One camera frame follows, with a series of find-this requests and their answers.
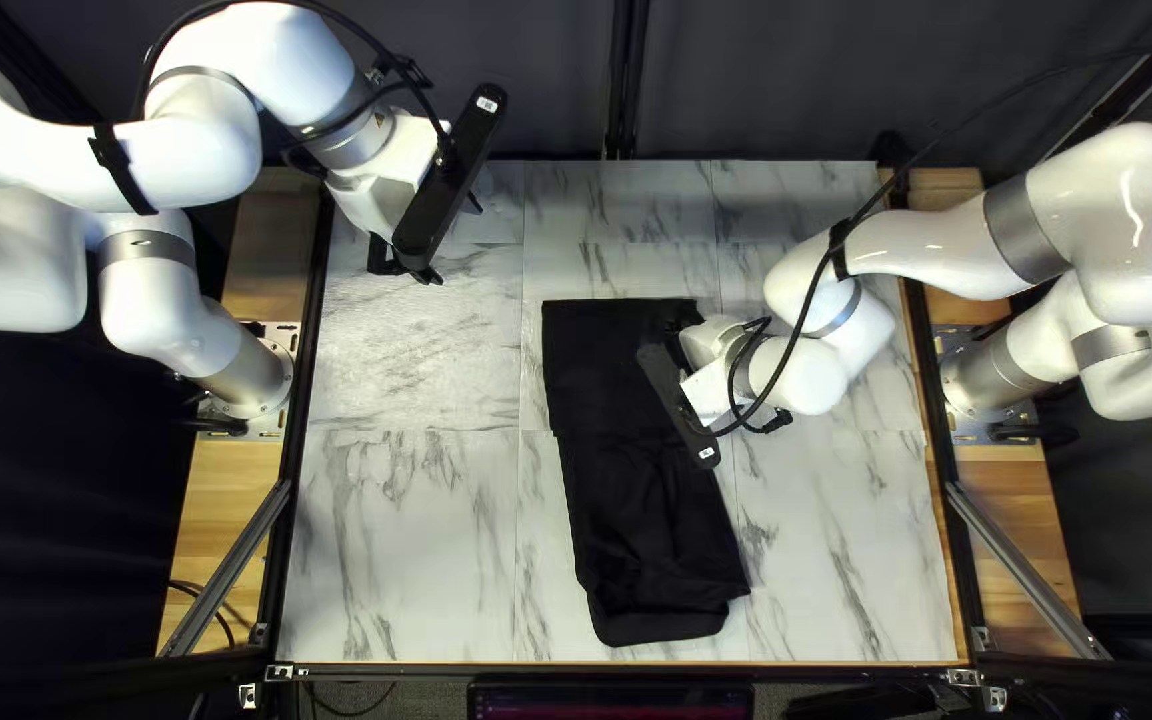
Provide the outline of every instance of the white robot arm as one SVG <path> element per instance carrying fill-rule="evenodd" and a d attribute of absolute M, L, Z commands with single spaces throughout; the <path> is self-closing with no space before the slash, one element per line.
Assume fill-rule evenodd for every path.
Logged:
<path fill-rule="evenodd" d="M 778 317 L 797 319 L 828 244 L 825 232 L 771 270 L 763 290 Z M 840 371 L 855 378 L 887 342 L 890 317 L 852 275 L 908 276 L 958 296 L 993 300 L 1067 273 L 986 349 L 946 364 L 947 397 L 982 417 L 1082 372 L 1093 406 L 1106 417 L 1152 416 L 1152 124 L 1113 128 L 950 210 L 871 215 L 846 237 L 842 256 L 846 275 L 835 266 L 824 271 L 798 348 L 768 394 L 772 404 L 827 411 L 846 389 Z M 683 334 L 712 335 L 706 325 Z M 715 378 L 726 379 L 745 338 L 732 333 L 726 346 L 711 344 L 707 353 L 696 350 L 703 343 L 683 339 L 694 366 L 718 364 L 683 382 L 706 423 L 727 410 Z M 758 367 L 780 359 L 785 342 L 778 340 L 753 349 L 748 369 L 736 372 L 737 397 L 748 401 L 767 386 L 771 373 Z"/>
<path fill-rule="evenodd" d="M 180 207 L 225 200 L 255 180 L 265 108 L 328 169 L 344 215 L 394 241 L 439 142 L 425 118 L 376 103 L 378 75 L 356 69 L 317 14 L 279 2 L 235 3 L 182 26 L 153 67 L 142 121 L 39 121 L 0 74 L 0 329 L 76 325 L 88 301 L 84 249 L 94 250 L 101 323 L 115 346 L 195 379 L 236 417 L 276 409 L 286 359 L 200 297 Z M 495 122 L 503 92 L 477 107 Z M 493 128 L 475 128 L 477 162 Z M 438 207 L 458 204 L 456 182 L 463 188 L 477 168 L 472 158 L 446 159 L 461 175 L 438 188 Z M 437 248 L 447 220 L 418 220 L 416 235 Z M 408 255 L 412 272 L 432 252 Z"/>

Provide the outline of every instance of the marble tabletop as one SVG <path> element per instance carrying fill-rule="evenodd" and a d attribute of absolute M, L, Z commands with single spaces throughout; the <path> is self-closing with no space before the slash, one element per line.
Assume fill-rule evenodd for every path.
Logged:
<path fill-rule="evenodd" d="M 594 637 L 548 432 L 545 300 L 765 314 L 771 265 L 876 188 L 872 162 L 493 161 L 441 287 L 369 275 L 336 217 L 280 660 L 954 660 L 903 329 L 827 416 L 722 439 L 752 591 L 714 637 Z M 903 316 L 892 278 L 864 282 Z"/>

